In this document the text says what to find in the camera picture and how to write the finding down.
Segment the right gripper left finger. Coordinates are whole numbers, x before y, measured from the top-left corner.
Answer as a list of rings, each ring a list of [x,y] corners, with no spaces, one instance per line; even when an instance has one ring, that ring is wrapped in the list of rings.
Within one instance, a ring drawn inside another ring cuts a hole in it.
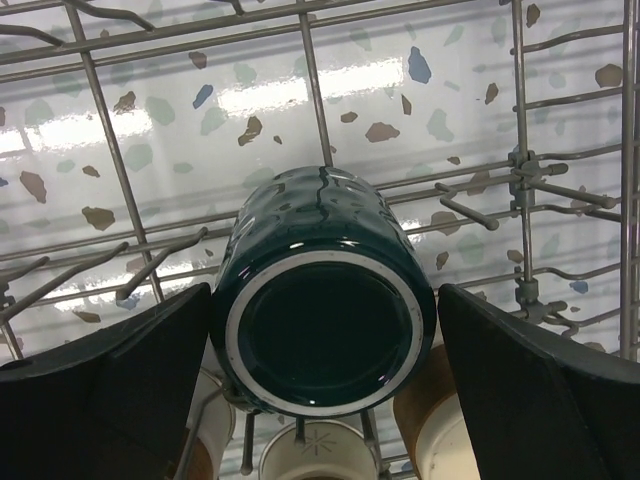
[[[162,479],[208,337],[208,284],[1,368],[4,479]]]

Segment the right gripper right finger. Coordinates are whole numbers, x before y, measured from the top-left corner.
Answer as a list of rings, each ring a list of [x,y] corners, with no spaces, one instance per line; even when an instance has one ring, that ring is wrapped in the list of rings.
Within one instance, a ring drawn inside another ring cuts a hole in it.
[[[453,284],[438,315],[481,478],[638,478],[637,363]]]

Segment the dark green mug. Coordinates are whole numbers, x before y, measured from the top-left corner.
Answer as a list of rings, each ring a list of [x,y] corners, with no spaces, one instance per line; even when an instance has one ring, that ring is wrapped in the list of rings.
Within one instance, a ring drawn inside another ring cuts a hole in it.
[[[241,207],[212,296],[211,340],[238,395],[332,418],[374,407],[420,369],[433,289],[384,197],[335,167],[260,185]]]

